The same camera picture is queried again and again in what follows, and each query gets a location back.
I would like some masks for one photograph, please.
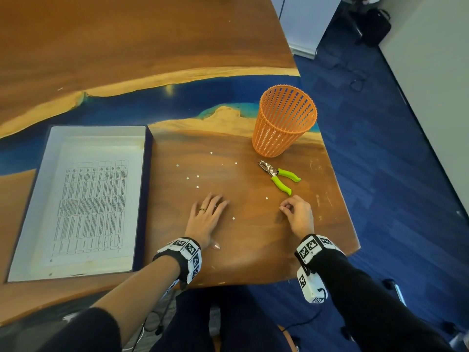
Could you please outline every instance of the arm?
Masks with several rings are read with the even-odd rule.
[[[191,237],[201,249],[207,248],[212,242],[210,235],[229,203],[223,201],[215,209],[220,199],[221,195],[209,194],[200,209],[194,203],[185,234],[176,234],[175,238]],[[81,313],[40,351],[120,351],[179,274],[175,258],[159,257]]]
[[[314,234],[311,206],[298,196],[285,213],[300,239]],[[350,334],[362,351],[451,351],[444,340],[339,251],[324,249],[308,267],[318,272]]]

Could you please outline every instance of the box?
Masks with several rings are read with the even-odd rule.
[[[139,270],[152,142],[146,126],[52,126],[8,281]]]

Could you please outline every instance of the black sleeve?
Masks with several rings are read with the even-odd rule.
[[[38,352],[120,352],[117,321],[107,311],[90,308],[80,313]]]
[[[452,351],[437,332],[341,252],[323,249],[308,267],[321,277],[362,351]]]

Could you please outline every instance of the green handle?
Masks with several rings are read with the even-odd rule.
[[[295,183],[299,182],[301,180],[301,178],[298,178],[295,174],[293,174],[292,172],[289,172],[287,170],[283,170],[283,169],[280,169],[278,168],[278,175],[279,176],[286,176],[287,178],[293,180]]]
[[[289,196],[292,194],[292,190],[289,187],[287,187],[284,183],[282,183],[278,177],[273,176],[271,179],[275,183],[275,185],[277,185],[277,188],[284,191]]]

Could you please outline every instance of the basket rim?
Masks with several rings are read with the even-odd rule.
[[[277,126],[275,126],[272,122],[270,122],[266,115],[264,114],[264,112],[262,111],[262,108],[261,108],[261,100],[262,100],[262,97],[272,88],[276,88],[278,86],[287,86],[289,88],[294,88],[300,92],[302,92],[303,94],[306,95],[306,97],[311,100],[311,103],[313,104],[313,107],[314,107],[314,122],[313,124],[311,125],[310,128],[306,129],[305,131],[296,131],[296,132],[291,132],[291,131],[286,131],[286,130],[282,130],[282,129],[279,129]],[[289,135],[299,135],[299,134],[303,134],[303,133],[306,133],[308,132],[309,130],[312,129],[312,127],[316,124],[316,121],[318,119],[318,109],[316,108],[316,104],[314,103],[313,99],[311,99],[311,97],[306,93],[304,92],[303,90],[301,90],[300,88],[297,88],[295,86],[292,86],[292,85],[287,85],[287,84],[279,84],[279,85],[274,85],[274,86],[271,86],[270,88],[268,88],[266,91],[263,92],[263,94],[261,95],[261,99],[259,100],[259,113],[261,114],[262,118],[269,124],[271,125],[272,127],[274,127],[277,131],[280,131],[280,132],[283,132],[283,133],[286,133],[286,134],[289,134]]]

